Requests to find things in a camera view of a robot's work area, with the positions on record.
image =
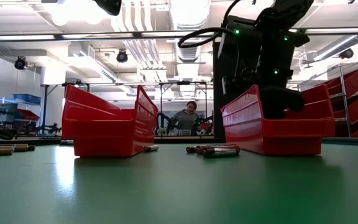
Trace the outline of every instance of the security camera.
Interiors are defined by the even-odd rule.
[[[342,53],[339,54],[339,57],[341,59],[344,59],[344,58],[352,58],[354,55],[354,52],[352,49],[347,49],[345,51],[343,51]]]
[[[15,62],[15,68],[24,71],[27,69],[28,63],[25,61],[25,56],[20,56]]]
[[[117,55],[117,61],[119,63],[125,63],[128,61],[128,55],[126,50],[120,50]]]
[[[118,16],[121,9],[121,0],[94,0],[100,8],[109,15]]]

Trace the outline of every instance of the woman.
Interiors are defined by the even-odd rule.
[[[194,101],[189,101],[186,104],[186,109],[177,112],[171,120],[171,125],[178,123],[178,129],[182,130],[182,135],[197,135],[197,129],[193,127],[195,120],[198,117],[196,113],[197,104]]]

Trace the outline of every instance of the table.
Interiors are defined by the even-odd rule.
[[[40,146],[0,157],[0,223],[358,223],[358,147],[316,157],[203,159],[185,145],[130,159]]]

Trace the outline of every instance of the blue bin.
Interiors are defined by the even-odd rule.
[[[38,96],[33,96],[30,94],[13,94],[13,98],[16,100],[22,100],[26,103],[33,103],[36,105],[40,105],[41,104],[41,97]]]

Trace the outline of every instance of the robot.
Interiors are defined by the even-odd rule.
[[[287,108],[302,110],[302,94],[287,89],[286,85],[292,78],[290,67],[295,47],[310,39],[304,32],[290,29],[307,13],[313,0],[276,0],[254,21],[229,16],[239,1],[229,6],[221,27],[194,31],[182,37],[178,46],[198,47],[221,35],[218,58],[231,62],[233,67],[232,73],[221,80],[224,97],[234,99],[252,85],[258,85],[265,118],[282,119]],[[206,32],[215,34],[204,41],[185,44],[186,40]]]

